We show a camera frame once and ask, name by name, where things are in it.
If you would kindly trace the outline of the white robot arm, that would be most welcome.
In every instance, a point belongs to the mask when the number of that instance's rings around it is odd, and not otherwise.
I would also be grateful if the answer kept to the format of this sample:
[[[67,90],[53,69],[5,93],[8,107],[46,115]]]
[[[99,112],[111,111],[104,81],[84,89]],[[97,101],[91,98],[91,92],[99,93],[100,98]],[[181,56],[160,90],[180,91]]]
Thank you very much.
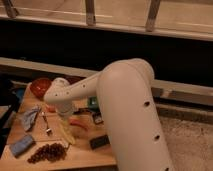
[[[119,171],[175,171],[152,96],[153,80],[147,61],[120,60],[73,85],[53,85],[44,101],[66,117],[74,100],[95,96]]]

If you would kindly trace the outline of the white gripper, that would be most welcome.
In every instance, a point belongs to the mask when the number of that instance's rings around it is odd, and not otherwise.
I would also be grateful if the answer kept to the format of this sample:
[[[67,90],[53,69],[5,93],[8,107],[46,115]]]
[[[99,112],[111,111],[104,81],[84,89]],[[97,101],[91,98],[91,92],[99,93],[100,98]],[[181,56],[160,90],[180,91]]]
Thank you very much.
[[[62,102],[55,105],[57,113],[61,116],[60,121],[65,129],[70,128],[70,117],[75,111],[75,106],[72,102]]]

